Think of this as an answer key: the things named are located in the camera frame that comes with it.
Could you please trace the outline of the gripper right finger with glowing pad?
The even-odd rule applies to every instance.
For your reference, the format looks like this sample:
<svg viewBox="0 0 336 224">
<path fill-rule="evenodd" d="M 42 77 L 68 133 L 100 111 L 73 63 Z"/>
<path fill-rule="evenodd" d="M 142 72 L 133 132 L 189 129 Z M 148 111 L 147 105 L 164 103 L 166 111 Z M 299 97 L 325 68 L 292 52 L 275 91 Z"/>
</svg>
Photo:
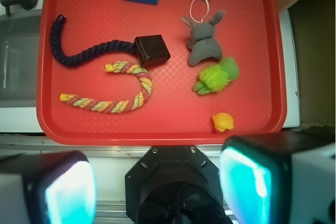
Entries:
<svg viewBox="0 0 336 224">
<path fill-rule="evenodd" d="M 335 223 L 333 133 L 232 136 L 219 179 L 239 223 Z"/>
</svg>

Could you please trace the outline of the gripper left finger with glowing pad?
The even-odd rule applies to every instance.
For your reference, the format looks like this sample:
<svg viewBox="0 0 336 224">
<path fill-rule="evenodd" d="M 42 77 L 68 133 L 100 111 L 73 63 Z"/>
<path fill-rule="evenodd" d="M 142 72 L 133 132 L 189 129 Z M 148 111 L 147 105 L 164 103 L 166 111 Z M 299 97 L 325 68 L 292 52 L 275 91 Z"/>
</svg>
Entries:
<svg viewBox="0 0 336 224">
<path fill-rule="evenodd" d="M 93 223 L 97 179 L 79 151 L 1 157 L 1 223 Z"/>
</svg>

